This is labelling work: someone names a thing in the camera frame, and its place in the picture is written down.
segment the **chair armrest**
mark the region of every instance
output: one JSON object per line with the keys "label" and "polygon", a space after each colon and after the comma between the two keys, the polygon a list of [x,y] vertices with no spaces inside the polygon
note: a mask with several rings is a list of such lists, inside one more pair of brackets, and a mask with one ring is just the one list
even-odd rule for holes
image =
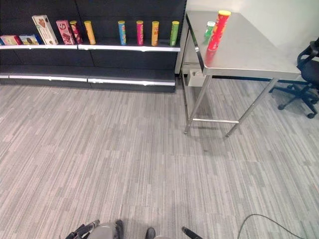
{"label": "chair armrest", "polygon": [[318,54],[319,54],[319,47],[316,46],[315,43],[316,43],[315,41],[310,42],[310,47],[311,47],[310,57],[311,57],[311,59],[318,56]]}
{"label": "chair armrest", "polygon": [[[303,55],[308,55],[308,57],[305,59],[301,59]],[[311,41],[306,50],[300,53],[297,57],[297,67],[301,70],[307,62],[311,61],[316,56],[319,56],[319,47],[316,46],[315,41]]]}

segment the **blue can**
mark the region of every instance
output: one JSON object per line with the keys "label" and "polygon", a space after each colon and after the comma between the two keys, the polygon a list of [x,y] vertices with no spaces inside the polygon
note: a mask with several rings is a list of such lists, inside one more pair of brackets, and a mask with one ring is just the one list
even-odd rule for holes
{"label": "blue can", "polygon": [[121,45],[126,45],[125,21],[118,21]]}

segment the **white wall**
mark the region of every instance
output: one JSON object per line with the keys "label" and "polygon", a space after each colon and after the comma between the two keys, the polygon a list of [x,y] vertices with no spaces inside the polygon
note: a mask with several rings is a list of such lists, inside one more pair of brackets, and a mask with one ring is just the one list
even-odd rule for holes
{"label": "white wall", "polygon": [[240,12],[290,61],[319,37],[319,0],[187,0],[186,10]]}

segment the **stainless steel table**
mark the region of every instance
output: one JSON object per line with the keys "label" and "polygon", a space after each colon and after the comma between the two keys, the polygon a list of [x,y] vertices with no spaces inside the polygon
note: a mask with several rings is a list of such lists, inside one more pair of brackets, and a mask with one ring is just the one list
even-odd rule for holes
{"label": "stainless steel table", "polygon": [[[246,18],[240,13],[232,13],[228,19],[224,35],[219,48],[215,52],[207,51],[207,41],[204,39],[207,22],[216,20],[217,12],[187,11],[187,41],[191,38],[203,74],[206,76],[201,91],[193,109],[187,119],[184,133],[188,133],[193,121],[234,123],[227,133],[229,136],[265,97],[279,79],[297,81],[299,69],[290,63],[280,51]],[[181,76],[185,87],[182,72],[184,59],[181,63]],[[253,104],[246,110],[239,120],[200,119],[195,118],[196,111],[205,95],[210,79],[232,77],[266,78],[269,83]]]}

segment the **metal tabletop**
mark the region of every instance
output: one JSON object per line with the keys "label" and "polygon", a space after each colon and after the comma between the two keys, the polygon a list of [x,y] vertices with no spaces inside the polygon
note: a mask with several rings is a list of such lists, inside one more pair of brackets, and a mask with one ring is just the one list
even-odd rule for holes
{"label": "metal tabletop", "polygon": [[295,80],[299,69],[246,18],[233,12],[217,51],[207,51],[204,32],[217,12],[187,11],[186,19],[204,75]]}

